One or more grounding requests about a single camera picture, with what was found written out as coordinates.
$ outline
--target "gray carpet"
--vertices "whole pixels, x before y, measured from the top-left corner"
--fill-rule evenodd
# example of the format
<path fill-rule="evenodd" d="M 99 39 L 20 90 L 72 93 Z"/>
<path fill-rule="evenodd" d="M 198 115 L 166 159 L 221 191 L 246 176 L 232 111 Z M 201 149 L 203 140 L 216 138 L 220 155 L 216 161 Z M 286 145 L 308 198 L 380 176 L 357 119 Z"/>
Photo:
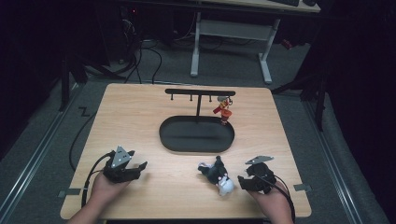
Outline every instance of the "gray carpet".
<path fill-rule="evenodd" d="M 145 44 L 146 47 L 153 45 L 152 42 Z M 309 46 L 290 50 L 279 45 L 272 47 L 268 58 L 273 76 L 273 84 L 270 86 L 263 83 L 261 68 L 255 54 L 222 51 L 221 48 L 202 50 L 199 76 L 191 78 L 191 46 L 174 45 L 170 48 L 159 44 L 152 49 L 157 50 L 163 60 L 155 77 L 159 82 L 274 89 L 294 79 Z M 159 65 L 160 58 L 153 51 L 142 52 L 139 74 L 144 82 L 149 82 Z M 118 66 L 113 65 L 112 69 L 118 69 Z M 136 72 L 129 81 L 139 82 Z M 64 223 L 59 215 L 64 198 L 58 197 L 58 194 L 69 187 L 73 176 L 73 170 L 68 162 L 69 149 L 78 131 L 89 118 L 82 115 L 80 107 L 86 107 L 85 114 L 94 113 L 100 104 L 106 85 L 111 82 L 119 81 L 103 76 L 90 76 L 88 83 L 78 88 L 80 92 L 74 91 L 77 92 L 75 100 L 63 114 L 63 121 L 53 135 L 43 161 L 21 199 L 17 200 L 15 208 L 11 209 L 12 213 L 7 223 Z M 59 116 L 60 94 L 60 85 L 57 85 L 51 97 L 32 116 L 20 139 L 1 161 L 0 202 L 6 200 L 18 176 L 40 145 L 48 127 Z M 334 118 L 329 98 L 326 99 L 323 117 L 324 132 L 318 133 L 307 111 L 310 103 L 301 102 L 295 91 L 287 91 L 274 97 L 302 180 L 312 188 L 307 192 L 312 215 L 297 218 L 296 223 L 351 223 L 322 152 L 323 139 L 330 147 L 351 196 L 360 210 L 361 222 L 358 223 L 388 223 L 348 151 Z M 78 163 L 91 125 L 92 122 L 89 122 L 74 144 L 72 161 L 75 165 Z"/>

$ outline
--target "white desk leg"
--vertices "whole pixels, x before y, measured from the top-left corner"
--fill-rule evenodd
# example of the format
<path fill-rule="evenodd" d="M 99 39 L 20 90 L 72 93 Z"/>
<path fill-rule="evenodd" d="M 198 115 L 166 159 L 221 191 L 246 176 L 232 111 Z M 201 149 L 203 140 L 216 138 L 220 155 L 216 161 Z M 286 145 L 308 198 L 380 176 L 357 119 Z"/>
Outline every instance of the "white desk leg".
<path fill-rule="evenodd" d="M 198 77 L 200 30 L 201 30 L 201 12 L 197 12 L 197 22 L 195 25 L 195 45 L 194 45 L 194 52 L 192 53 L 192 61 L 191 61 L 192 77 Z"/>
<path fill-rule="evenodd" d="M 277 27 L 279 26 L 279 23 L 280 23 L 280 19 L 275 20 L 274 25 L 271 29 L 268 41 L 267 41 L 267 46 L 265 48 L 265 51 L 264 51 L 264 53 L 259 54 L 260 65 L 262 66 L 262 75 L 264 76 L 264 82 L 266 84 L 272 83 L 271 74 L 270 74 L 270 71 L 268 70 L 267 56 L 268 56 L 268 53 L 270 52 L 271 46 L 274 42 L 274 38 L 275 38 Z"/>

